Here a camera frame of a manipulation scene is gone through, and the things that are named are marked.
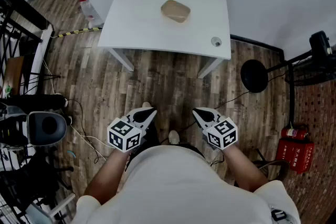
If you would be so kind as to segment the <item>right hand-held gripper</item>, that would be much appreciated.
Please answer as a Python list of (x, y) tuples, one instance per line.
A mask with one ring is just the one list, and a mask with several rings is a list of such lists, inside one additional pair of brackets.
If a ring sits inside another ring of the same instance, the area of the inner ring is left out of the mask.
[(192, 113), (211, 146), (224, 150), (238, 141), (237, 126), (231, 118), (222, 119), (217, 110), (206, 107), (193, 109)]

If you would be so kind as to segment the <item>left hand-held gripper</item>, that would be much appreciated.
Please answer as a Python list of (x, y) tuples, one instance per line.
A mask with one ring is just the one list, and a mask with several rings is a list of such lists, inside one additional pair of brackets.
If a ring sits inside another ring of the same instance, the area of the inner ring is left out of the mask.
[(129, 122), (142, 124), (142, 129), (121, 118), (115, 118), (107, 127), (107, 141), (115, 149), (125, 153), (141, 144), (157, 110), (153, 107), (141, 107), (131, 110), (126, 117)]

